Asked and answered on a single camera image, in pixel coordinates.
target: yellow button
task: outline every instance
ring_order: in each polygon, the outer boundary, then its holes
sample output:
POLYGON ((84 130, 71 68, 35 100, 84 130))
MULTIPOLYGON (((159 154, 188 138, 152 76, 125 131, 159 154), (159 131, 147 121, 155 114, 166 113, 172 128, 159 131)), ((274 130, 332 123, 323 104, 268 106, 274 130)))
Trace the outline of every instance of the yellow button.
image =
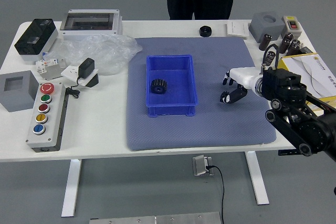
POLYGON ((47 117, 46 114, 38 114, 36 116, 36 122, 38 122, 38 123, 45 123, 45 122, 47 122, 47 120, 48 120, 48 117, 47 117))

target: power adapter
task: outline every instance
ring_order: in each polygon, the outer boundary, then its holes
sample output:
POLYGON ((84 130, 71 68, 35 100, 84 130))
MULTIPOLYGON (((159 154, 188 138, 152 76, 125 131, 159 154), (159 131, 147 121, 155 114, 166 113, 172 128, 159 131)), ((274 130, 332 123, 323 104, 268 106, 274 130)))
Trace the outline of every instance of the power adapter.
POLYGON ((78 67, 78 77, 86 79, 95 69, 95 61, 91 58, 87 58, 78 67))

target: green button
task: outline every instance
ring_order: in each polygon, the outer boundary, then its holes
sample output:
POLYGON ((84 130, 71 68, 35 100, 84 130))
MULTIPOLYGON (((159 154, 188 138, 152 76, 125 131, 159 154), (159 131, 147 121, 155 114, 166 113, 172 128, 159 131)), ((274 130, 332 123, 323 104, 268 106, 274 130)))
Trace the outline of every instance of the green button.
POLYGON ((42 103, 49 103, 51 101, 51 96, 48 95, 48 94, 44 94, 42 97, 41 97, 41 102, 42 103))

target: gray square box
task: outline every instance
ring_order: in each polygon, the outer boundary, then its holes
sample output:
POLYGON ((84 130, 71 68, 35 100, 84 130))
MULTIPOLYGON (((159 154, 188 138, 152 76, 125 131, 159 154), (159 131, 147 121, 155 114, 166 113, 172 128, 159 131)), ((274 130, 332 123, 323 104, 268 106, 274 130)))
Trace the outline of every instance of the gray square box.
POLYGON ((254 13, 249 30, 257 43, 263 40, 264 34, 272 36, 277 40, 285 26, 285 23, 278 17, 276 12, 254 13))
POLYGON ((30 70, 0 74, 0 103, 8 112, 32 109, 38 86, 30 70))

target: blue mat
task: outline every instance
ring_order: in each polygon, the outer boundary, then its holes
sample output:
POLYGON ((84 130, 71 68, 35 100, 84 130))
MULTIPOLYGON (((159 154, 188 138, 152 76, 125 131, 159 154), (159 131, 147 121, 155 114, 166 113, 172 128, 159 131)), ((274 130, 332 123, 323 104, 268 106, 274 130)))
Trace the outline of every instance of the blue mat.
POLYGON ((129 62, 127 94, 127 144, 133 151, 156 148, 237 146, 271 143, 275 129, 266 121, 266 99, 249 91, 234 104, 219 101, 225 72, 252 67, 244 41, 235 37, 139 38, 143 50, 129 62), (192 55, 198 105, 195 116, 147 116, 146 57, 192 55))

